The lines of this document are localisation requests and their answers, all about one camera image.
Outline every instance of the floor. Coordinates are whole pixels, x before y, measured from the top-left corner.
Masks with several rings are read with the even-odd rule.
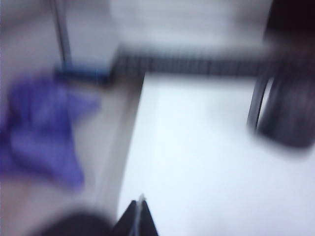
[[[117,219],[117,201],[141,86],[141,82],[126,80],[109,88],[85,86],[85,91],[101,97],[101,109],[74,125],[85,188],[73,192],[44,179],[2,180],[1,235],[25,235],[78,208],[100,212],[112,222]]]

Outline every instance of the purple cloth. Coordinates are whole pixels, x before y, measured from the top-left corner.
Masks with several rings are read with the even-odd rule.
[[[32,174],[80,188],[71,122],[98,108],[98,100],[42,78],[12,86],[8,101],[0,124],[0,176]]]

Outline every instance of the white wall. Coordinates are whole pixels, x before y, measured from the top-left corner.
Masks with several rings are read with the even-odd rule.
[[[105,67],[121,43],[184,50],[259,46],[271,1],[68,1],[72,55],[83,64]],[[2,27],[10,26],[1,32],[2,99],[6,85],[18,74],[52,69],[60,62],[49,9],[48,0],[1,1]]]

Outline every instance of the black object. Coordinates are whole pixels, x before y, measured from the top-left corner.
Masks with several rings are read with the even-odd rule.
[[[32,236],[110,236],[111,228],[101,216],[77,212]]]
[[[140,236],[158,236],[158,232],[154,225],[148,204],[146,201],[141,202],[142,210],[140,212],[140,222],[137,226]],[[132,201],[124,212],[120,220],[114,226],[112,236],[135,236],[137,233],[133,231],[137,215],[137,203]]]
[[[314,14],[313,0],[274,0],[266,32],[281,32],[286,37],[314,37]]]
[[[304,63],[281,63],[274,74],[256,82],[248,125],[276,142],[307,148],[315,142],[315,71]],[[274,77],[269,98],[258,124],[266,85]]]
[[[132,201],[117,224],[101,215],[79,211],[31,236],[158,236],[146,201]]]

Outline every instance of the metal pole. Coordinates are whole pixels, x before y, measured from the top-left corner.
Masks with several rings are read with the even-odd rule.
[[[63,66],[71,65],[70,42],[66,25],[64,0],[52,0],[52,10],[55,18],[57,40],[63,60]]]

